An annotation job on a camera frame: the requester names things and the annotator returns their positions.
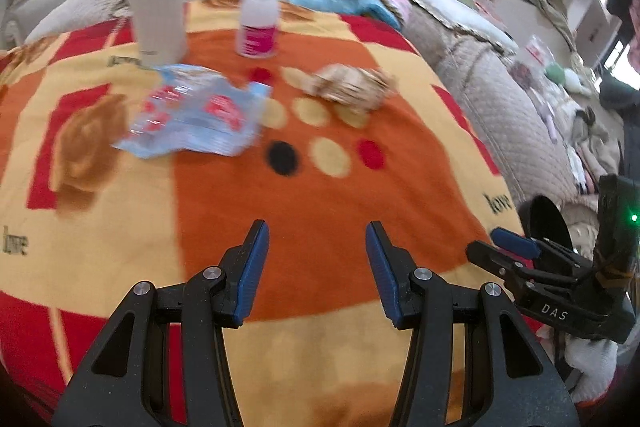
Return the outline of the clear blue plastic wrapper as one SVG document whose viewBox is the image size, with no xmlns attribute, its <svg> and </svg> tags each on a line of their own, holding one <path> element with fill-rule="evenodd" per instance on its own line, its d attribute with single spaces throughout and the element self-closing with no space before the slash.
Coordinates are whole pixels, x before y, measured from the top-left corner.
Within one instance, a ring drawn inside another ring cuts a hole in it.
<svg viewBox="0 0 640 427">
<path fill-rule="evenodd" d="M 213 69 L 171 64 L 154 69 L 160 84 L 149 93 L 122 139 L 114 144 L 140 159 L 189 152 L 234 157 L 254 144 L 272 88 L 243 88 Z"/>
</svg>

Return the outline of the beige paper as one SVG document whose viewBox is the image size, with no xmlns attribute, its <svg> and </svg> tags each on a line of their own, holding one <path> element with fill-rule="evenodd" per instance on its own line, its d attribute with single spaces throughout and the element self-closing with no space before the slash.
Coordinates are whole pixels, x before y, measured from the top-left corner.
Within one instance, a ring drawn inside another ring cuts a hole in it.
<svg viewBox="0 0 640 427">
<path fill-rule="evenodd" d="M 307 94 L 363 114 L 379 109 L 396 87 L 395 77 L 383 69 L 344 64 L 324 66 L 300 80 Z"/>
</svg>

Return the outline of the black trash bin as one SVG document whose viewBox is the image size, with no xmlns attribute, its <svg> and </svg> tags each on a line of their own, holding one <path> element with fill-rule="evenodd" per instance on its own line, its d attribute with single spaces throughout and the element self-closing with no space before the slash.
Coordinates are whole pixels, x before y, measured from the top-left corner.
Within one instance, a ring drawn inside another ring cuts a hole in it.
<svg viewBox="0 0 640 427">
<path fill-rule="evenodd" d="M 525 259 L 537 259 L 545 249 L 561 257 L 574 254 L 570 231 L 561 211 L 550 198 L 534 196 L 518 207 L 518 217 L 530 245 L 521 253 Z"/>
</svg>

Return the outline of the beige coat on sofa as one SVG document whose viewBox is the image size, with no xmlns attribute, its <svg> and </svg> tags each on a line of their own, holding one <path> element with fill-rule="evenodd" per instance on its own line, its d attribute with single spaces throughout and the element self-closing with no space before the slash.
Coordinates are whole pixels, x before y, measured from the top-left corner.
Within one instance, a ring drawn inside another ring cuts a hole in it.
<svg viewBox="0 0 640 427">
<path fill-rule="evenodd" d="M 623 159 L 620 141 L 602 126 L 590 106 L 576 110 L 570 132 L 570 145 L 574 147 L 588 172 L 594 191 L 599 192 L 602 176 L 620 173 L 620 162 Z"/>
</svg>

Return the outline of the orange red love blanket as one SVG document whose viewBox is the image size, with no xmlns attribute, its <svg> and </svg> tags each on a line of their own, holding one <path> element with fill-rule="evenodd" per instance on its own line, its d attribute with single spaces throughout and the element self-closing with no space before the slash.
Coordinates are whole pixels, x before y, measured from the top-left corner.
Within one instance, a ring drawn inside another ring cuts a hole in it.
<svg viewBox="0 0 640 427">
<path fill-rule="evenodd" d="M 367 224 L 470 287 L 487 275 L 466 246 L 521 228 L 468 115 L 399 32 L 286 6 L 277 52 L 252 60 L 235 51 L 237 6 L 186 10 L 188 63 L 272 88 L 256 141 L 235 157 L 116 150 L 160 83 L 126 22 L 2 56 L 1 362 L 43 418 L 135 283 L 189 280 L 262 219 L 270 248 L 252 313 L 226 335 L 245 424 L 384 426 L 409 336 L 383 315 Z M 331 64 L 383 69 L 396 91 L 363 114 L 300 89 Z"/>
</svg>

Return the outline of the green white plush toy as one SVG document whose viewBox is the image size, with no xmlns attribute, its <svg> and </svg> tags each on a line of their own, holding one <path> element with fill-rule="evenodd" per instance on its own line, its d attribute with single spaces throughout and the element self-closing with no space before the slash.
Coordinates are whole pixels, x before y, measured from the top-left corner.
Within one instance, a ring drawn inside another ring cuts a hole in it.
<svg viewBox="0 0 640 427">
<path fill-rule="evenodd" d="M 551 63 L 544 69 L 544 75 L 556 84 L 564 88 L 570 94 L 578 94 L 581 96 L 592 95 L 592 90 L 582 83 L 580 77 L 573 69 L 563 68 L 559 64 Z"/>
</svg>

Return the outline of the plastic bag of snacks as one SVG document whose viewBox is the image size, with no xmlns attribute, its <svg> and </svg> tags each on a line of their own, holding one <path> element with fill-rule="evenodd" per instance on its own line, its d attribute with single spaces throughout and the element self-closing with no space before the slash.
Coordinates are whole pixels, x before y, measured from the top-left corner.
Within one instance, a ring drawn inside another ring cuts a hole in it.
<svg viewBox="0 0 640 427">
<path fill-rule="evenodd" d="M 546 68 L 554 62 L 548 46 L 536 35 L 532 35 L 525 46 L 518 49 L 509 69 L 510 75 L 523 88 L 544 91 Z"/>
</svg>

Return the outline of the white frilled pillow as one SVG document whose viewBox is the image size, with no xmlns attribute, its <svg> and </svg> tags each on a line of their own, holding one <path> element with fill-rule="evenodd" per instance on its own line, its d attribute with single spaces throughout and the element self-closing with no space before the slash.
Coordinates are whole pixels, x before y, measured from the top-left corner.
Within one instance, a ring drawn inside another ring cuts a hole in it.
<svg viewBox="0 0 640 427">
<path fill-rule="evenodd" d="M 515 54 L 518 44 L 488 18 L 458 0 L 410 0 L 442 26 L 491 43 L 502 53 Z"/>
</svg>

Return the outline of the white pink pill bottle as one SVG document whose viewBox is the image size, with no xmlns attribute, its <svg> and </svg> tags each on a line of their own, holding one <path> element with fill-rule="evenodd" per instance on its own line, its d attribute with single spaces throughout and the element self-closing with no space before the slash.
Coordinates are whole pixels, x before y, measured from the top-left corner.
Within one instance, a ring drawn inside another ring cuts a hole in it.
<svg viewBox="0 0 640 427">
<path fill-rule="evenodd" d="M 250 58 L 268 57 L 276 49 L 281 0 L 241 0 L 236 52 Z"/>
</svg>

